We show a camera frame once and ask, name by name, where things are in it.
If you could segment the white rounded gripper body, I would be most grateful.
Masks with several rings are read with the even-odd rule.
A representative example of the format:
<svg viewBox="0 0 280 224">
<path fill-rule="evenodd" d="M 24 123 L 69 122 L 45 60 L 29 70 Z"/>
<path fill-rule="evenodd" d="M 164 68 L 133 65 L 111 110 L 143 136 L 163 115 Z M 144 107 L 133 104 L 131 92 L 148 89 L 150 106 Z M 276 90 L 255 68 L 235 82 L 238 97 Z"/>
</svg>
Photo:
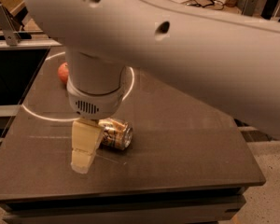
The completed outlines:
<svg viewBox="0 0 280 224">
<path fill-rule="evenodd" d="M 70 66 L 67 91 L 70 106 L 85 119 L 106 119 L 119 109 L 126 68 Z"/>
</svg>

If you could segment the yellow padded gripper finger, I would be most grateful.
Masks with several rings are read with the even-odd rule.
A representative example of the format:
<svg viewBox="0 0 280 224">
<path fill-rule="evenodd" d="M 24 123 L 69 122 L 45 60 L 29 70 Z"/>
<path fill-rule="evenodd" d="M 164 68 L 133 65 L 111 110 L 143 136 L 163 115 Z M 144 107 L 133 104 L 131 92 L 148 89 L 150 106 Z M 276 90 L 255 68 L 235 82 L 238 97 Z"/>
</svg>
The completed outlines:
<svg viewBox="0 0 280 224">
<path fill-rule="evenodd" d="M 86 174 L 103 140 L 104 128 L 97 120 L 77 119 L 72 125 L 72 169 Z"/>
</svg>

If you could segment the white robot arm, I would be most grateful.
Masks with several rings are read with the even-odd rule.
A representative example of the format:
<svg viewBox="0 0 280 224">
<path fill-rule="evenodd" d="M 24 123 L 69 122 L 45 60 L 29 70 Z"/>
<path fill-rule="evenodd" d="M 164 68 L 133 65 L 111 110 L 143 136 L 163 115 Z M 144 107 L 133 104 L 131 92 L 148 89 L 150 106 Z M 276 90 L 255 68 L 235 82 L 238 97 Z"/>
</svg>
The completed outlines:
<svg viewBox="0 0 280 224">
<path fill-rule="evenodd" d="M 130 66 L 280 140 L 280 22 L 168 0 L 24 1 L 65 47 L 85 131 L 119 109 Z"/>
</svg>

